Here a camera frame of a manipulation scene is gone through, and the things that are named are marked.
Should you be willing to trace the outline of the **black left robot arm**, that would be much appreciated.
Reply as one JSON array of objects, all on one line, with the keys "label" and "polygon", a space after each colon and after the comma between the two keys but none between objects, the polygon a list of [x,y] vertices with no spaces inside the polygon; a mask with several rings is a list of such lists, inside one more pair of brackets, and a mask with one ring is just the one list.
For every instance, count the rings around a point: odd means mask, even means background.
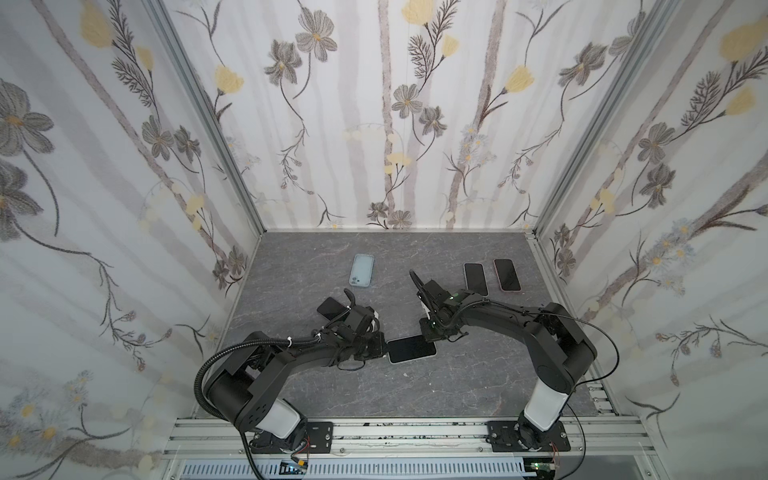
[{"label": "black left robot arm", "polygon": [[292,447],[306,435],[306,417],[281,391],[293,374],[312,368],[362,368],[386,355],[378,313],[347,306],[306,338],[272,338],[257,331],[213,354],[198,370],[193,391],[208,414],[240,433],[264,431]]}]

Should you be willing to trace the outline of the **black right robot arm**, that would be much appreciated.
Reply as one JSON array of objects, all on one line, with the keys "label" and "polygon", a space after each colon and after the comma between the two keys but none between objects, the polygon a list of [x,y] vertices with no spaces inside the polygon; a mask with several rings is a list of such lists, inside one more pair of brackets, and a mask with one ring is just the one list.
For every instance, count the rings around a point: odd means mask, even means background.
[{"label": "black right robot arm", "polygon": [[416,283],[426,311],[420,320],[428,342],[447,340],[466,327],[486,329],[525,345],[537,383],[521,414],[523,425],[544,433],[559,420],[577,382],[597,350],[577,321],[557,303],[525,307],[491,300],[467,290],[451,293],[437,282]]}]

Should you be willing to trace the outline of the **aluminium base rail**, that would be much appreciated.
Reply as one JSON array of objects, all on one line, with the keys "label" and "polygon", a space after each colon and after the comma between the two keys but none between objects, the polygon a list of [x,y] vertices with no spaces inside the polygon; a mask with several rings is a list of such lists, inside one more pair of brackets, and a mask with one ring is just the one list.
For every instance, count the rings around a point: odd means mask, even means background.
[{"label": "aluminium base rail", "polygon": [[[305,437],[310,455],[320,458],[490,457],[499,456],[492,440],[509,438],[467,418],[336,418],[331,427],[311,426]],[[557,445],[561,459],[592,456],[654,455],[656,448],[636,417],[563,417],[561,428],[544,445]],[[179,419],[164,447],[163,459],[240,459],[245,454],[237,430],[213,419]]]}]

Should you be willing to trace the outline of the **aluminium corner frame post right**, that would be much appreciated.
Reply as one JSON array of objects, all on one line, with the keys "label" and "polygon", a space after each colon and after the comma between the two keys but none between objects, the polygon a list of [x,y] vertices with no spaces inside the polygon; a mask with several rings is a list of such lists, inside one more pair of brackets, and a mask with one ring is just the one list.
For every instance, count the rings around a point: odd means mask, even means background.
[{"label": "aluminium corner frame post right", "polygon": [[607,46],[604,60],[607,66],[605,75],[611,74],[610,82],[605,85],[605,91],[595,104],[592,116],[584,123],[583,132],[578,141],[569,149],[560,175],[556,178],[551,192],[538,214],[533,235],[541,237],[544,231],[553,224],[556,211],[565,203],[565,197],[585,166],[589,154],[603,135],[611,117],[619,108],[628,94],[631,83],[639,74],[643,63],[653,49],[654,37],[662,31],[668,21],[668,7],[674,8],[674,1],[640,1],[638,12],[634,16],[635,32],[627,33],[630,41],[618,55],[612,55]]}]

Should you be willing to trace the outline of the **aluminium corner frame post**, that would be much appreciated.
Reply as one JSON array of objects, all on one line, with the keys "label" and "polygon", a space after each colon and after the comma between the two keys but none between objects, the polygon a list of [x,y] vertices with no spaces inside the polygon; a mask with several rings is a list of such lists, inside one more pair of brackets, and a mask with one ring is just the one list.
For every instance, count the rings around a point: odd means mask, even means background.
[{"label": "aluminium corner frame post", "polygon": [[227,145],[213,104],[206,95],[196,69],[175,30],[168,10],[162,1],[143,0],[142,5],[150,18],[155,32],[160,38],[162,46],[170,57],[171,64],[179,77],[187,98],[191,102],[192,108],[213,143],[214,151],[218,155],[220,164],[244,210],[251,231],[260,239],[266,232],[264,224],[252,201],[235,158]]},{"label": "aluminium corner frame post", "polygon": [[611,117],[619,108],[628,94],[631,83],[639,74],[643,63],[653,49],[654,37],[662,31],[668,21],[668,7],[674,8],[674,1],[640,1],[638,12],[634,16],[635,32],[627,33],[630,41],[618,55],[612,55],[607,46],[604,60],[607,66],[605,75],[611,74],[610,82],[605,85],[605,91],[595,104],[592,116],[584,123],[583,132],[578,141],[569,149],[560,175],[556,178],[551,192],[538,214],[533,235],[541,237],[544,231],[553,224],[556,211],[565,203],[565,197],[585,166],[589,154],[603,135]]}]

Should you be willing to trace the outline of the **aluminium corner frame post left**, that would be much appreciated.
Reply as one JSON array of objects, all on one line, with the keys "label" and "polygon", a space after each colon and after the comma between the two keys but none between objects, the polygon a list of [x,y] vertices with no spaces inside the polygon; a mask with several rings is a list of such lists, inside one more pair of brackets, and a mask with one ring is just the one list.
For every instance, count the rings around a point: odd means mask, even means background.
[{"label": "aluminium corner frame post left", "polygon": [[162,46],[170,57],[171,64],[179,77],[187,98],[191,102],[192,108],[213,143],[214,151],[218,155],[220,164],[244,210],[251,231],[260,239],[266,232],[264,224],[252,201],[235,158],[227,145],[213,104],[206,95],[196,69],[175,30],[168,10],[162,1],[143,0],[142,5],[150,18],[155,32],[160,38]]}]

